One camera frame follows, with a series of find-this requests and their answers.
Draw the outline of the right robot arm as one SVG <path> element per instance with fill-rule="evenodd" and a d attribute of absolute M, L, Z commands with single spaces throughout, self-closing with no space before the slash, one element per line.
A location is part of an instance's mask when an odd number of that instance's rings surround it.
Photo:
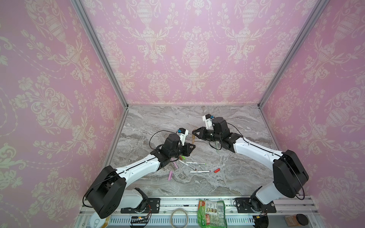
<path fill-rule="evenodd" d="M 205 115 L 204 127 L 193 130 L 197 138 L 218 142 L 222 148 L 233 153 L 247 156 L 269 168 L 273 173 L 273 182 L 259 187 L 250 197 L 250 207 L 262 212 L 274 200 L 298 197 L 304 191 L 309 175 L 294 151 L 273 150 L 254 143 L 239 132 L 231 132 L 230 124 L 222 117 Z"/>

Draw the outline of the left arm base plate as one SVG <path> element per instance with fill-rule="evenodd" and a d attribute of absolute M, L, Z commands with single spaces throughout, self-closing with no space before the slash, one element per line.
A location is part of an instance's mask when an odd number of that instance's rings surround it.
<path fill-rule="evenodd" d="M 121 209 L 120 212 L 122 214 L 131 214 L 131 213 L 149 213 L 158 214 L 160 211 L 161 199 L 160 198 L 148 198 L 143 200 L 141 205 L 137 208 L 124 208 Z"/>

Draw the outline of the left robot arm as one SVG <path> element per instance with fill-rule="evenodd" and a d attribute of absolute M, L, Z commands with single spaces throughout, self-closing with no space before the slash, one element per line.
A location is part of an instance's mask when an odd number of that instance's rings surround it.
<path fill-rule="evenodd" d="M 102 169 L 84 195 L 84 199 L 95 210 L 98 219 L 105 219 L 116 210 L 147 210 L 148 197 L 140 189 L 126 188 L 140 178 L 154 173 L 180 156 L 190 156 L 195 145 L 185 142 L 179 134 L 169 134 L 164 144 L 157 146 L 145 158 L 130 165 Z"/>

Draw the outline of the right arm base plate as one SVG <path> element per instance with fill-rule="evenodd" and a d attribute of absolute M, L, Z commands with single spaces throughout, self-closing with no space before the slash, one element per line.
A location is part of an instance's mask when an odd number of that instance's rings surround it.
<path fill-rule="evenodd" d="M 276 213 L 276 207 L 273 202 L 269 204 L 262 204 L 258 200 L 251 198 L 235 198 L 233 205 L 236 207 L 238 213 Z"/>

